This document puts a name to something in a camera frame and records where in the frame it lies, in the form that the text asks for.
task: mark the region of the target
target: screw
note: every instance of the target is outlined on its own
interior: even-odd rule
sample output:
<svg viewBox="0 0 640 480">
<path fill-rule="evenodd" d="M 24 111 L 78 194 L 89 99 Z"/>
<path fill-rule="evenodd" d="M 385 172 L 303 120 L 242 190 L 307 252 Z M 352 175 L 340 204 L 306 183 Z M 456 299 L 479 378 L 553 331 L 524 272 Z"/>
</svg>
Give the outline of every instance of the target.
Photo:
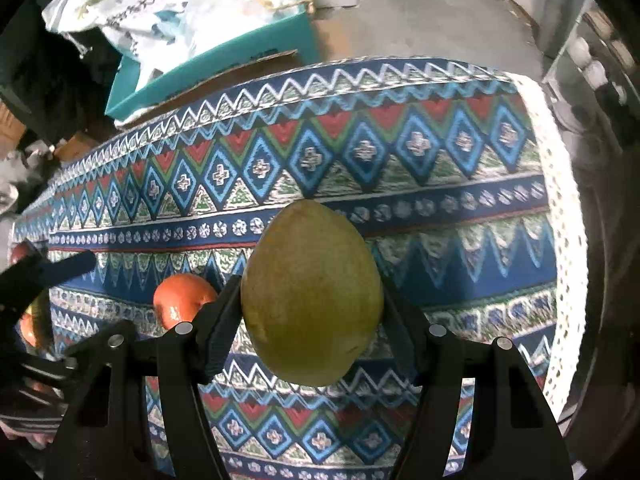
<svg viewBox="0 0 640 480">
<path fill-rule="evenodd" d="M 114 334 L 112 335 L 109 340 L 107 341 L 107 344 L 111 347 L 111 348 L 117 348 L 118 346 L 120 346 L 122 343 L 124 343 L 124 336 L 122 334 Z"/>
<path fill-rule="evenodd" d="M 185 335 L 191 332 L 192 329 L 193 325 L 191 323 L 189 323 L 188 321 L 183 321 L 175 326 L 175 333 L 179 335 Z"/>
<path fill-rule="evenodd" d="M 75 370 L 78 368 L 78 359 L 75 357 L 67 357 L 65 359 L 65 368 L 68 368 L 69 370 Z"/>
<path fill-rule="evenodd" d="M 429 327 L 429 333 L 436 337 L 442 337 L 447 333 L 447 329 L 442 325 L 431 325 Z"/>
<path fill-rule="evenodd" d="M 506 337 L 499 337 L 497 344 L 503 350 L 511 350 L 511 348 L 513 348 L 513 343 L 511 342 L 511 339 L 507 339 Z"/>
</svg>

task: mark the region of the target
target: orange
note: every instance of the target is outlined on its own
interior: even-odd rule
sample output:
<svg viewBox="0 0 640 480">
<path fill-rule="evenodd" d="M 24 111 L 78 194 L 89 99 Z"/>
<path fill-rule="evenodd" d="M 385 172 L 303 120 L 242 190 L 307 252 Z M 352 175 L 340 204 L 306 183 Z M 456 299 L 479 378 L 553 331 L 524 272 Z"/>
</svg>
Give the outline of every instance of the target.
<svg viewBox="0 0 640 480">
<path fill-rule="evenodd" d="M 11 265 L 15 265 L 25 256 L 36 253 L 36 248 L 29 242 L 23 241 L 17 244 L 11 251 Z"/>
<path fill-rule="evenodd" d="M 31 346 L 36 346 L 36 335 L 33 332 L 33 316 L 25 312 L 20 318 L 20 334 L 22 338 Z"/>
<path fill-rule="evenodd" d="M 193 318 L 205 303 L 218 297 L 209 282 L 195 274 L 174 274 L 165 279 L 154 293 L 158 320 L 167 330 Z"/>
</svg>

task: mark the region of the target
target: patterned tablecloth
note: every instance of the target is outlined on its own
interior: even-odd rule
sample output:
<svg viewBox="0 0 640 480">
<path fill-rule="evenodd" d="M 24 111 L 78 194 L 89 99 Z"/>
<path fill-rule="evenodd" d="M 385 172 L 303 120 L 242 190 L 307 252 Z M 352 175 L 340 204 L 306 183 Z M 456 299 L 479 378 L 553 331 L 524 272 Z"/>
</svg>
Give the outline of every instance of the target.
<svg viewBox="0 0 640 480">
<path fill-rule="evenodd" d="M 160 335 L 151 303 L 165 277 L 222 286 L 301 197 L 345 215 L 430 320 L 478 341 L 512 337 L 559 415 L 584 325 L 586 240 L 542 91 L 520 76 L 365 59 L 241 84 L 66 168 L 13 236 L 46 242 L 52 260 L 97 254 L 93 272 L 50 291 L 60 352 L 123 317 Z M 445 473 L 463 464 L 473 390 L 463 383 Z M 419 396 L 382 333 L 339 383 L 310 388 L 271 374 L 243 325 L 201 392 L 234 478 L 301 480 L 384 478 Z M 154 378 L 147 400 L 171 471 Z"/>
</svg>

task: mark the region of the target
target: cardboard box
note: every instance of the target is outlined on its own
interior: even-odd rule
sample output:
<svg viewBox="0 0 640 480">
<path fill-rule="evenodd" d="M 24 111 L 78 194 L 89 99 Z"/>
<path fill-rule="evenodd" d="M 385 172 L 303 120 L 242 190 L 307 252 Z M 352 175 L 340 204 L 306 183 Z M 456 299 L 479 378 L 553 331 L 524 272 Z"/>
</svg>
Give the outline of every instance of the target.
<svg viewBox="0 0 640 480">
<path fill-rule="evenodd" d="M 100 145 L 97 140 L 88 137 L 83 133 L 77 133 L 65 144 L 56 148 L 54 155 L 62 162 L 72 162 L 85 156 L 92 149 Z"/>
<path fill-rule="evenodd" d="M 0 101 L 0 158 L 5 158 L 18 146 L 27 127 Z"/>
<path fill-rule="evenodd" d="M 305 64 L 319 61 L 318 46 L 306 5 L 299 12 L 242 34 L 203 52 L 137 89 L 140 64 L 123 56 L 105 114 L 127 121 L 132 114 L 171 98 L 205 78 L 278 52 L 297 50 Z"/>
<path fill-rule="evenodd" d="M 314 27 L 323 61 L 335 61 L 353 56 L 349 35 L 339 16 L 315 20 Z"/>
<path fill-rule="evenodd" d="M 225 72 L 216 74 L 196 86 L 185 90 L 177 96 L 156 105 L 151 110 L 134 120 L 123 124 L 121 127 L 129 130 L 154 120 L 156 117 L 171 112 L 176 108 L 188 105 L 207 95 L 230 88 L 231 86 L 250 81 L 259 77 L 268 76 L 278 72 L 284 72 L 302 66 L 300 58 L 295 50 L 281 52 L 273 56 L 266 56 L 255 61 L 236 66 Z"/>
</svg>

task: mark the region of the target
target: cardboard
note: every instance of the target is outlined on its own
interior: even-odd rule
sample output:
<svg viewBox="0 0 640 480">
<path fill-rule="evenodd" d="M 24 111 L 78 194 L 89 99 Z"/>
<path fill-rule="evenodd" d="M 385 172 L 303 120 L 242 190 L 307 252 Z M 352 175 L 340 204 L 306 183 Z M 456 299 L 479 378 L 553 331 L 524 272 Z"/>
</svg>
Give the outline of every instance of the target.
<svg viewBox="0 0 640 480">
<path fill-rule="evenodd" d="M 347 30 L 338 16 L 315 20 L 313 26 L 318 35 L 318 48 L 323 61 L 347 59 L 353 56 L 353 49 Z"/>
<path fill-rule="evenodd" d="M 0 158 L 16 149 L 26 130 L 27 127 L 0 101 Z"/>
<path fill-rule="evenodd" d="M 86 155 L 98 145 L 100 145 L 100 142 L 97 140 L 83 133 L 77 133 L 65 144 L 56 148 L 53 154 L 62 162 L 72 162 Z"/>
<path fill-rule="evenodd" d="M 216 74 L 209 79 L 205 79 L 196 86 L 185 90 L 159 105 L 156 105 L 140 117 L 130 121 L 129 123 L 123 124 L 122 127 L 127 130 L 136 128 L 162 114 L 171 112 L 181 106 L 188 105 L 198 99 L 202 99 L 213 92 L 224 90 L 225 88 L 250 81 L 251 79 L 264 77 L 277 72 L 284 72 L 286 70 L 291 70 L 292 68 L 298 68 L 300 65 L 301 63 L 296 51 L 289 50 L 287 52 L 273 54 L 272 56 L 262 57 L 244 65 L 236 66 Z"/>
</svg>

